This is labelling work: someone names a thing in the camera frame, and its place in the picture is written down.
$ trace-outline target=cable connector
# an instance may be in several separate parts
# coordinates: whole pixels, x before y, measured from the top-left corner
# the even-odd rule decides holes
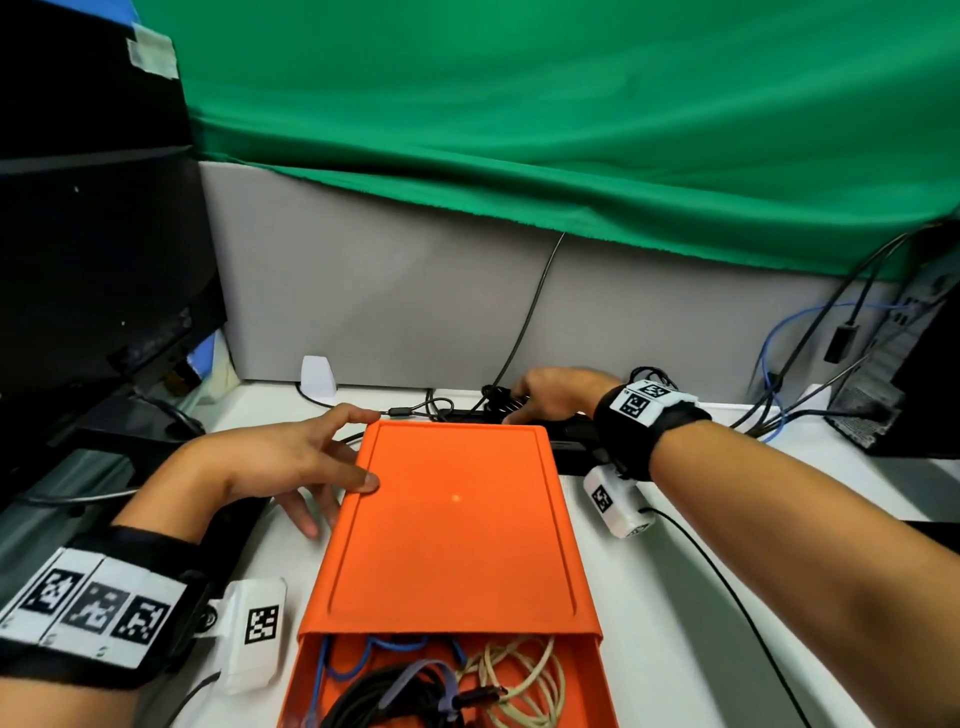
[[[465,708],[474,708],[478,705],[491,705],[492,703],[498,703],[506,694],[507,689],[500,685],[487,685],[483,688],[463,691],[454,696],[453,709],[462,711]]]
[[[830,364],[839,364],[846,359],[858,331],[860,331],[860,326],[857,324],[841,324],[838,326],[833,333],[833,338],[830,339],[824,361]]]

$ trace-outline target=orange lid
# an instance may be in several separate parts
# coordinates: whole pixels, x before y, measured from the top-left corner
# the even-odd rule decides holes
[[[306,633],[600,637],[546,431],[384,421],[358,464],[300,624]]]

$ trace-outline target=beige cable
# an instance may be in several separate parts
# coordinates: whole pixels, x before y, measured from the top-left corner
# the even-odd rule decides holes
[[[488,685],[505,687],[496,676],[497,665],[509,658],[527,670],[529,674],[523,682],[513,688],[508,688],[507,694],[498,703],[487,709],[487,716],[496,728],[557,728],[566,701],[566,678],[564,668],[553,651],[554,641],[551,636],[544,645],[540,638],[526,636],[517,638],[505,647],[487,643],[483,652],[470,658],[464,668],[457,673],[460,680],[463,680],[467,675],[476,673],[477,681],[481,687]],[[520,646],[528,642],[535,642],[543,646],[543,654],[536,663],[519,651]],[[540,691],[542,704],[546,706],[546,710],[530,696],[528,691],[533,687]],[[531,712],[521,711],[518,706],[514,705],[515,700],[521,700],[530,708]],[[501,715],[512,723],[505,723],[501,719]]]

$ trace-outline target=gray partition wall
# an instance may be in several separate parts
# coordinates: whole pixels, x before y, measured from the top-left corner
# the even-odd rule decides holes
[[[342,384],[478,389],[499,371],[558,233],[206,162],[227,335],[247,379],[295,381],[305,354]],[[568,236],[513,366],[662,367],[704,400],[744,401],[764,337],[836,280]],[[854,287],[849,300],[858,290]],[[890,286],[871,298],[882,299]],[[837,312],[785,394],[823,381]],[[877,314],[861,317],[866,340]],[[782,361],[802,332],[771,349]]]

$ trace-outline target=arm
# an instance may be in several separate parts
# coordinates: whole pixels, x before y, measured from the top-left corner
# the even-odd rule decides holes
[[[622,382],[527,374],[509,418],[592,416]],[[960,725],[960,558],[833,478],[711,422],[668,430],[662,492],[883,726]]]
[[[331,484],[358,493],[379,485],[353,465],[356,453],[333,440],[346,423],[376,412],[347,404],[314,420],[207,435],[177,450],[114,519],[117,525],[198,543],[214,514],[242,497],[273,496],[309,538],[319,535],[298,488],[310,490],[327,520],[336,518]],[[136,691],[109,691],[0,677],[0,725],[112,728],[129,725]]]

